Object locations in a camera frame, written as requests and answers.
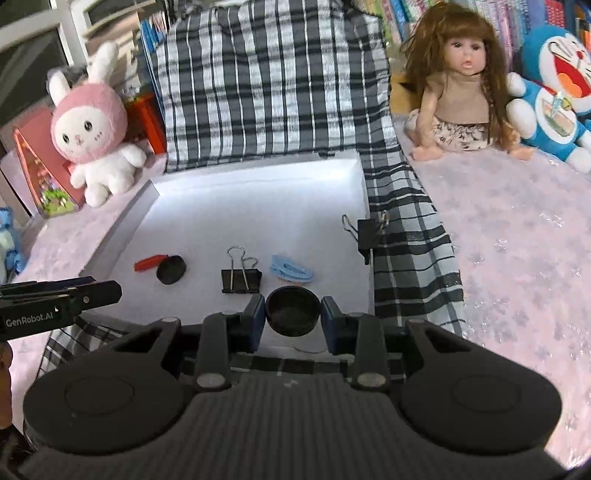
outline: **blue plush toy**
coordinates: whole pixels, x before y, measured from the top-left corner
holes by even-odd
[[[21,238],[14,229],[14,218],[10,207],[0,207],[0,285],[8,281],[12,272],[17,274],[25,269],[27,259],[22,251]]]
[[[591,112],[589,53],[567,30],[545,25],[532,30],[521,52],[524,79],[507,75],[509,122],[524,144],[591,171],[591,132],[578,115]]]

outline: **black and white checkered cloth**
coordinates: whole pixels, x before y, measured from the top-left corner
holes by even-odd
[[[381,32],[379,18],[340,0],[192,7],[152,58],[165,110],[167,171],[356,150],[370,211],[390,217],[374,250],[376,315],[397,325],[420,317],[461,335],[458,266],[435,207],[401,155]],[[83,320],[57,330],[40,374],[120,335]],[[258,371],[259,364],[245,369]],[[275,361],[273,371],[291,364]]]

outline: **white box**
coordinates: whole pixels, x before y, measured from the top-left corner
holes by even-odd
[[[123,290],[118,304],[86,312],[84,317],[130,330],[162,317],[178,317],[191,325],[211,313],[241,312],[250,296],[222,293],[220,271],[230,268],[226,251],[232,245],[259,259],[265,297],[286,285],[269,272],[272,255],[280,254],[314,271],[313,281],[305,286],[318,298],[332,296],[345,313],[373,313],[372,268],[343,229],[343,214],[354,225],[369,218],[361,161],[354,152],[328,159],[294,155],[166,174],[140,190],[81,273],[98,281],[116,280]],[[157,254],[183,257],[187,271],[178,283],[162,285],[156,269],[134,271],[137,261]],[[287,354],[296,358],[324,352],[320,322],[297,339],[283,337],[266,325],[259,353],[276,355],[276,347],[304,352]]]

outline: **bunny ear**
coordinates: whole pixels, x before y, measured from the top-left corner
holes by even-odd
[[[57,106],[70,93],[70,85],[68,85],[68,81],[62,72],[55,72],[49,78],[47,90],[49,90],[53,104]]]
[[[115,42],[105,42],[97,50],[92,64],[88,67],[89,83],[108,83],[115,69],[119,47]]]

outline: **binder clip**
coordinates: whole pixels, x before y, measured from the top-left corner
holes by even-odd
[[[351,220],[346,215],[341,217],[343,229],[349,232],[357,242],[357,250],[363,256],[365,264],[369,265],[372,251],[379,245],[380,237],[390,223],[390,217],[386,210],[378,214],[378,218],[369,218],[357,220],[357,228],[353,226]]]
[[[240,250],[240,270],[234,269],[232,250]],[[258,259],[247,257],[246,249],[234,245],[226,252],[230,257],[230,270],[222,270],[222,292],[224,293],[259,293],[261,289],[262,272],[255,267]],[[245,267],[247,261],[252,261],[250,268]]]

